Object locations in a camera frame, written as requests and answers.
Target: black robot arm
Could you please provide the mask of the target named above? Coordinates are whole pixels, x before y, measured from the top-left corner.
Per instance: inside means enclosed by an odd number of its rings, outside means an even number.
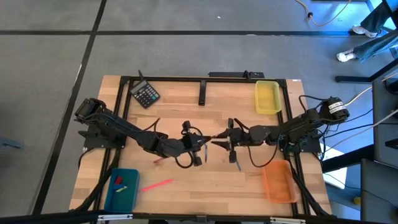
[[[125,119],[114,115],[111,110],[106,108],[103,101],[94,98],[85,99],[77,109],[75,116],[78,122],[95,126],[98,130],[94,133],[96,137],[113,141],[120,134],[123,134],[136,140],[138,145],[146,152],[163,158],[178,157],[183,153],[189,153],[195,166],[201,165],[201,159],[197,156],[197,152],[200,151],[204,143],[211,139],[209,136],[191,133],[189,121],[182,125],[183,137],[181,139],[169,139],[167,134],[148,131],[151,127],[156,126],[159,119],[150,127],[140,129]],[[80,131],[79,133],[84,137],[89,135],[87,131]]]
[[[228,141],[212,141],[212,143],[227,151],[233,151],[235,146],[260,146],[263,143],[275,145],[281,139],[287,144],[294,145],[300,143],[308,134],[324,124],[340,124],[349,117],[348,110],[338,97],[330,97],[322,101],[320,106],[319,112],[316,108],[306,110],[305,113],[279,126],[256,125],[248,128],[238,119],[230,118],[228,128],[214,136],[217,139],[228,138]],[[239,125],[238,128],[233,127],[234,121]]]

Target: blue tray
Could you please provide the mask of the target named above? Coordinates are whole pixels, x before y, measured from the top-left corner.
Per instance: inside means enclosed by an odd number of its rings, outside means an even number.
[[[122,184],[127,186],[121,192],[116,192],[113,185],[118,177],[122,177]],[[136,206],[139,185],[139,173],[135,169],[113,169],[109,181],[108,193],[105,200],[105,211],[129,213]]]

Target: orange tray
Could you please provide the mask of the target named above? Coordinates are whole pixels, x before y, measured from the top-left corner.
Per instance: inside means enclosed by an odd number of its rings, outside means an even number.
[[[272,203],[294,203],[298,200],[297,189],[290,164],[285,160],[274,160],[262,168],[264,189]]]

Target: yellow tray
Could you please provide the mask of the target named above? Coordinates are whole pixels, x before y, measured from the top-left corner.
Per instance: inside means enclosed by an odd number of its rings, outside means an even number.
[[[279,84],[272,81],[257,81],[254,89],[256,111],[259,114],[276,114],[281,110]]]

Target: white sneaker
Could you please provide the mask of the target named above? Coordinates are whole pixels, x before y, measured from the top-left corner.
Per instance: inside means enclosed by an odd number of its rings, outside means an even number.
[[[356,26],[356,25],[353,25],[353,31],[356,34],[365,34],[366,37],[369,37],[369,38],[374,38],[377,35],[377,33],[369,32],[367,29],[365,29],[361,26]]]
[[[337,60],[339,60],[340,62],[346,62],[354,58],[356,58],[356,54],[354,53],[353,49],[337,54]]]

